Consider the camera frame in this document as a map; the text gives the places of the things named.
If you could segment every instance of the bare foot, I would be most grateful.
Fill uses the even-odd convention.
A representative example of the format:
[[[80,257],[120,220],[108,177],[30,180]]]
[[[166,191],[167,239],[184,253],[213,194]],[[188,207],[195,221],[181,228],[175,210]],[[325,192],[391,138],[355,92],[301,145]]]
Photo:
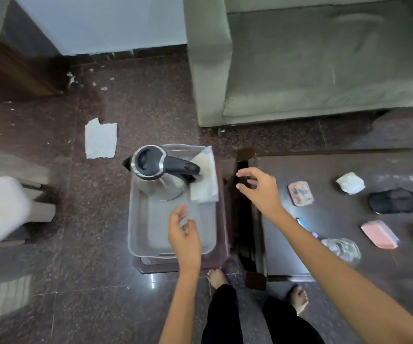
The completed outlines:
[[[208,271],[208,281],[216,290],[227,283],[226,276],[221,269],[210,269]]]
[[[297,312],[297,316],[304,311],[305,307],[308,305],[308,296],[303,288],[297,286],[293,289],[290,295],[291,305],[294,307]]]

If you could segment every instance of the dark tiled floor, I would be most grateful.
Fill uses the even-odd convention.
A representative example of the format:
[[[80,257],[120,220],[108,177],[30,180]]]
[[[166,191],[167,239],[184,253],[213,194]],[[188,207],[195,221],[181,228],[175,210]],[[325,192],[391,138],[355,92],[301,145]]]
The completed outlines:
[[[30,225],[29,244],[0,249],[0,290],[23,280],[5,299],[13,306],[0,307],[1,343],[157,343],[177,274],[141,275],[131,265],[130,176],[120,162],[142,144],[212,144],[223,159],[251,146],[270,152],[413,146],[413,110],[405,109],[378,120],[368,112],[198,128],[184,56],[76,71],[79,82],[65,96],[0,103],[0,176],[43,183],[50,189],[45,200],[58,206],[52,223]],[[114,159],[85,159],[84,125],[95,117],[118,123]],[[232,261],[225,269],[238,292],[245,343],[270,343],[259,310],[265,295],[244,287]],[[368,277],[413,313],[412,273]],[[325,341],[357,342],[318,285],[304,287],[311,300],[304,316]],[[193,343],[200,342],[211,293],[200,278]]]

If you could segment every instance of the person's left hand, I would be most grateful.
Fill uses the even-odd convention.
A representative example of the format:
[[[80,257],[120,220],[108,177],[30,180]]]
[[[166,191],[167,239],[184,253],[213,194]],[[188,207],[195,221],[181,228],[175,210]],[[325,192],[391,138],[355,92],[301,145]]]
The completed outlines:
[[[178,258],[180,272],[198,273],[200,271],[202,244],[194,220],[189,219],[183,227],[180,226],[181,221],[186,216],[186,203],[181,204],[170,213],[169,242]]]

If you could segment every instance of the sofa backrest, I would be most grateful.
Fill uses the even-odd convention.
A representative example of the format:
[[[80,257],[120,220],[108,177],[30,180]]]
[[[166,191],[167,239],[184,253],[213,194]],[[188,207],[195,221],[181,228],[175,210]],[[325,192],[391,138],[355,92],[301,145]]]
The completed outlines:
[[[227,13],[321,5],[351,5],[384,0],[224,0]]]

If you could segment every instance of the clear plastic container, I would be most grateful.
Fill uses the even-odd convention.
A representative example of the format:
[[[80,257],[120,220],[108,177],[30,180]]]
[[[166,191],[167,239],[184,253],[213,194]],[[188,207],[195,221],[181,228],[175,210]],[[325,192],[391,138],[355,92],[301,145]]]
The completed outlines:
[[[323,239],[321,242],[345,262],[356,265],[361,259],[358,245],[345,237],[341,239]]]

